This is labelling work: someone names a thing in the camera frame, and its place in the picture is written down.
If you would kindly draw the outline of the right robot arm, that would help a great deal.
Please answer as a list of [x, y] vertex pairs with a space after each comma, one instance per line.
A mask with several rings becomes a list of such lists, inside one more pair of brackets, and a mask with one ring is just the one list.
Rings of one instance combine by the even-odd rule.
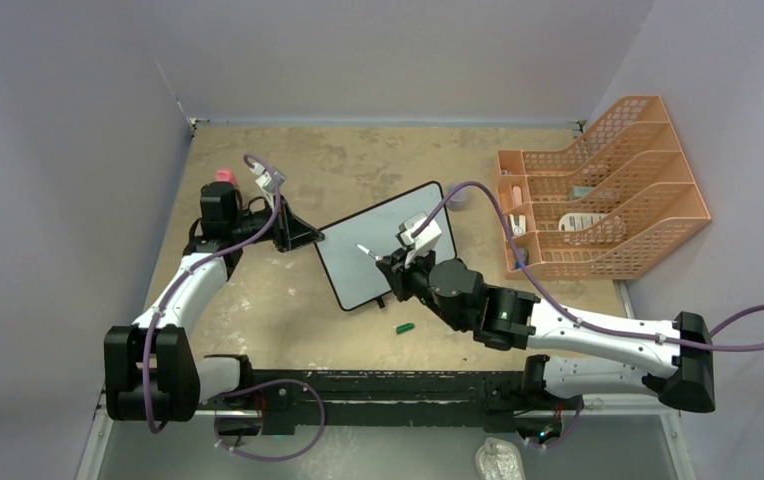
[[454, 258], [400, 248], [373, 258], [400, 302], [417, 299], [448, 327], [508, 351], [543, 349], [519, 381], [534, 407], [595, 393], [647, 395], [682, 411], [716, 408], [711, 335], [704, 319], [632, 320], [554, 306], [530, 292], [490, 285]]

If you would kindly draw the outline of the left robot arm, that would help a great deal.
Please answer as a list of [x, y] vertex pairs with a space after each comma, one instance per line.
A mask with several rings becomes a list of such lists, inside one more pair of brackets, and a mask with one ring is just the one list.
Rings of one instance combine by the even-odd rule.
[[128, 326], [111, 328], [103, 342], [109, 416], [144, 421], [159, 431], [190, 420], [199, 405], [220, 398], [242, 409], [256, 382], [244, 355], [194, 358], [188, 340], [206, 307], [228, 283], [245, 246], [272, 242], [280, 252], [318, 243], [324, 234], [295, 215], [285, 198], [263, 192], [258, 211], [244, 205], [230, 181], [200, 190], [200, 216], [188, 232], [180, 266], [159, 298]]

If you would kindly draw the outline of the green marker cap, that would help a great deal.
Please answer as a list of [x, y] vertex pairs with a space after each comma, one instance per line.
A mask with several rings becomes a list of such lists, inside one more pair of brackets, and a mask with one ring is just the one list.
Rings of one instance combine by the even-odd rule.
[[415, 328], [414, 323], [404, 323], [404, 324], [398, 325], [395, 328], [395, 332], [397, 335], [401, 335], [403, 333], [413, 330], [414, 328]]

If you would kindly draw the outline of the small whiteboard black frame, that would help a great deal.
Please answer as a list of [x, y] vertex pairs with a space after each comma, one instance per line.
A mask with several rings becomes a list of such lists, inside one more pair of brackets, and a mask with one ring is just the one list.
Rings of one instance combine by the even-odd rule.
[[324, 239], [315, 249], [341, 310], [352, 311], [390, 292], [374, 261], [358, 246], [377, 255], [392, 253], [401, 246], [399, 226], [430, 213], [443, 196], [442, 185], [429, 181], [322, 228]]

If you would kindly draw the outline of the green whiteboard marker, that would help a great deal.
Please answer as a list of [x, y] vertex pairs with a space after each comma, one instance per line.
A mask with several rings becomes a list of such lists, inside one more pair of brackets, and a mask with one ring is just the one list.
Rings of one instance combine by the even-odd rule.
[[381, 259], [381, 256], [377, 255], [376, 253], [374, 253], [373, 251], [371, 251], [371, 250], [370, 250], [368, 247], [366, 247], [366, 246], [364, 246], [364, 245], [362, 245], [362, 244], [357, 244], [357, 245], [356, 245], [356, 247], [357, 247], [357, 248], [358, 248], [358, 249], [359, 249], [359, 250], [360, 250], [360, 251], [361, 251], [363, 254], [365, 254], [366, 256], [370, 257], [370, 258], [371, 258], [371, 259], [373, 259], [374, 261], [379, 261], [379, 260]]

